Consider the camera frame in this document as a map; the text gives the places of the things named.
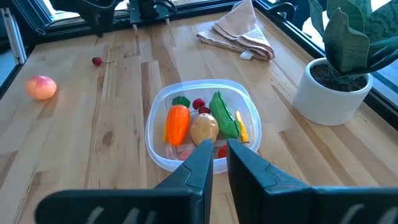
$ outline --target clear plastic container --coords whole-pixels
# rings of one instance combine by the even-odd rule
[[[179,147],[171,146],[167,141],[163,141],[164,124],[167,112],[172,106],[172,99],[176,96],[185,96],[191,101],[189,109],[192,112],[192,122],[198,114],[192,108],[192,102],[197,98],[202,98],[208,106],[213,94],[217,91],[221,92],[233,116],[235,111],[241,113],[249,138],[249,143],[245,143],[245,146],[257,152],[262,136],[261,121],[248,91],[242,85],[231,80],[196,80],[167,86],[155,97],[145,126],[145,142],[150,157],[157,165],[163,169],[174,171],[183,162],[178,159],[179,154],[183,151],[196,149],[189,132]],[[217,159],[218,149],[224,144],[226,144],[226,139],[219,134],[214,143],[214,174],[227,171],[226,158]]]

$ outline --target wooden tabletop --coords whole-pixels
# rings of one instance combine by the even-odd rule
[[[313,124],[292,106],[311,57],[261,15],[271,62],[204,45],[196,33],[222,14],[38,45],[0,101],[1,223],[33,223],[38,202],[63,189],[152,188],[169,173],[151,160],[144,125],[165,86],[231,79],[262,122],[259,153],[311,185],[398,185],[398,132],[362,104],[345,125]],[[114,63],[94,67],[91,58]],[[47,75],[57,94],[36,101],[25,81]],[[211,223],[238,223],[226,174],[214,176]]]

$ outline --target plant pot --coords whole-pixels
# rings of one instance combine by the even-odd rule
[[[319,84],[310,74],[310,69],[328,63],[326,58],[315,59],[305,68],[300,80],[294,106],[308,120],[322,125],[344,124],[354,115],[372,88],[373,78],[366,74],[367,84],[358,91],[343,92],[331,90]]]

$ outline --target orange carrot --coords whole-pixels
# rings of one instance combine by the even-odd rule
[[[178,96],[172,104],[167,114],[166,135],[170,145],[179,146],[189,129],[191,114],[188,108],[191,102],[184,96]]]

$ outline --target cloth napkin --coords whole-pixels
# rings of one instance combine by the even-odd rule
[[[253,57],[261,60],[275,58],[274,49],[256,24],[251,0],[235,4],[231,12],[223,16],[211,29],[199,32],[197,37],[204,44],[237,52],[250,52]]]

